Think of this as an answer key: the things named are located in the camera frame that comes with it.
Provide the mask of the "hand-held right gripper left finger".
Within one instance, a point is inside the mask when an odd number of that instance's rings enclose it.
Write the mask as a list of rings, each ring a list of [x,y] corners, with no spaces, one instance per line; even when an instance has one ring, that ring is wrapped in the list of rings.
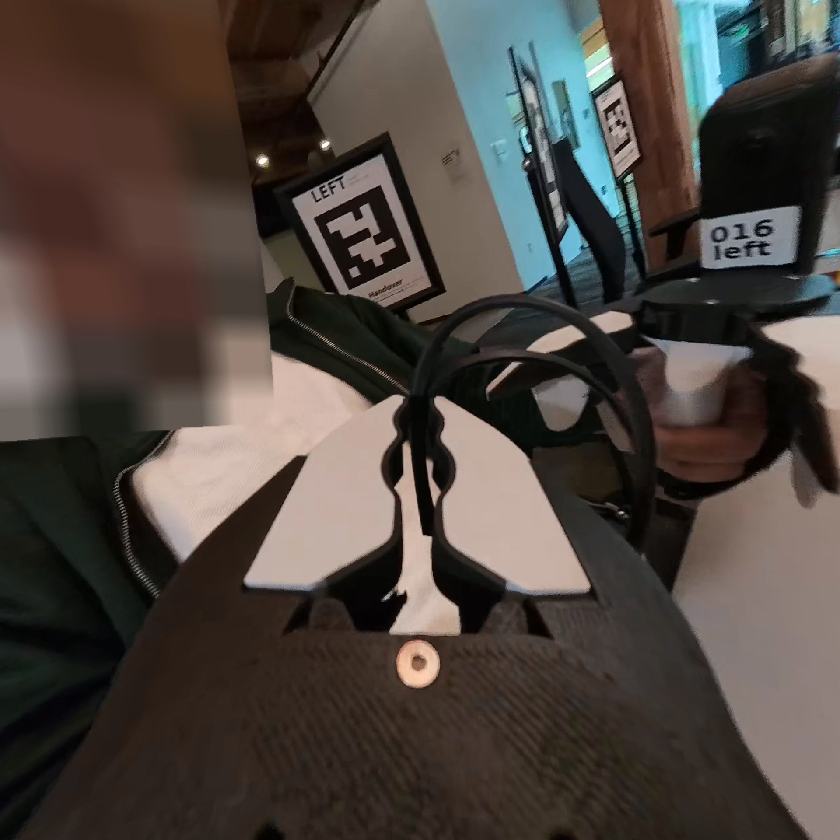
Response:
[[[402,505],[386,456],[403,448],[391,396],[325,437],[305,458],[245,574],[249,590],[314,593],[377,552],[395,552],[402,572]]]

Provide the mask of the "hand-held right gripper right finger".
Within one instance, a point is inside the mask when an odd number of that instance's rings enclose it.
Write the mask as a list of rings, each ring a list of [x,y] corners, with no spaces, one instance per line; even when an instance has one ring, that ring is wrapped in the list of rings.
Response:
[[[504,591],[586,595],[592,585],[527,456],[508,437],[442,396],[438,442],[441,546]]]

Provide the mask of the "person's left hand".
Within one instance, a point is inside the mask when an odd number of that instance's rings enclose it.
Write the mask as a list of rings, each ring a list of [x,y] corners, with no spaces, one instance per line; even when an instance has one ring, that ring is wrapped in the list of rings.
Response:
[[[666,423],[665,356],[645,348],[632,352],[631,359],[653,420],[658,467],[678,480],[699,484],[745,477],[770,435],[762,374],[745,363],[731,368],[717,424],[677,427]]]

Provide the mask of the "white garment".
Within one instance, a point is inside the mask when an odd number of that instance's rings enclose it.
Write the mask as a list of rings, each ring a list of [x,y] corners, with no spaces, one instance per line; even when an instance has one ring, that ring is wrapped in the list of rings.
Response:
[[[169,442],[130,480],[143,514],[177,563],[185,561],[222,522],[251,498],[295,456],[308,455],[325,437],[353,416],[372,406],[369,398],[348,382],[302,360],[302,350],[272,352],[274,400],[254,423],[244,426],[188,427],[175,430]],[[792,442],[791,406],[804,404],[793,384],[764,373],[758,362],[745,362],[765,378],[769,400],[770,435],[749,463],[741,480],[699,484],[676,479],[662,469],[659,483],[675,500],[711,497],[755,475],[773,463],[782,444]],[[454,402],[489,423],[489,402],[469,407],[467,397],[482,397],[482,385],[462,383],[466,396]],[[455,635],[459,619],[455,605],[433,592],[428,540],[421,534],[414,490],[400,485],[404,505],[406,559],[397,588],[406,603],[392,633]]]

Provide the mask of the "black office chair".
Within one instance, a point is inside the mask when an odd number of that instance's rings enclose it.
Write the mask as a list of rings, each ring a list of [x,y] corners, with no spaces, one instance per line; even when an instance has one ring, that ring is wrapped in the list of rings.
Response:
[[[586,179],[574,157],[571,142],[562,138],[553,144],[552,150],[565,206],[590,247],[600,272],[603,302],[612,304],[623,299],[626,286],[627,247],[622,231]],[[659,269],[639,270],[642,291],[672,280],[698,276],[699,259],[686,251],[686,241],[699,217],[699,210],[695,208],[647,231],[648,237],[665,237],[665,263]]]

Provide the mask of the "framed marker sign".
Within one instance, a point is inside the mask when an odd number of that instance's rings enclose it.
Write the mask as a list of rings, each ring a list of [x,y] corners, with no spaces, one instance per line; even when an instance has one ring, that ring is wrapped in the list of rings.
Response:
[[[591,96],[613,176],[623,182],[643,159],[623,76],[615,74]]]
[[[523,168],[528,174],[532,196],[553,261],[563,302],[577,309],[578,301],[561,250],[569,221],[565,212],[560,178],[555,167],[550,131],[538,80],[534,71],[520,58],[512,46],[508,48],[507,53],[521,100],[521,110],[530,147],[530,152],[526,153]]]
[[[398,315],[445,284],[388,132],[276,190],[324,290]]]

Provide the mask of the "dark green jacket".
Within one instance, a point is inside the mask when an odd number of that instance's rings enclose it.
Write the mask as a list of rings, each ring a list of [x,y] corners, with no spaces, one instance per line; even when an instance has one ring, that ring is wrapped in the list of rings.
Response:
[[[283,280],[271,351],[404,395],[432,333],[371,301]],[[87,735],[120,660],[179,563],[131,488],[171,432],[2,444],[2,836],[18,831]]]

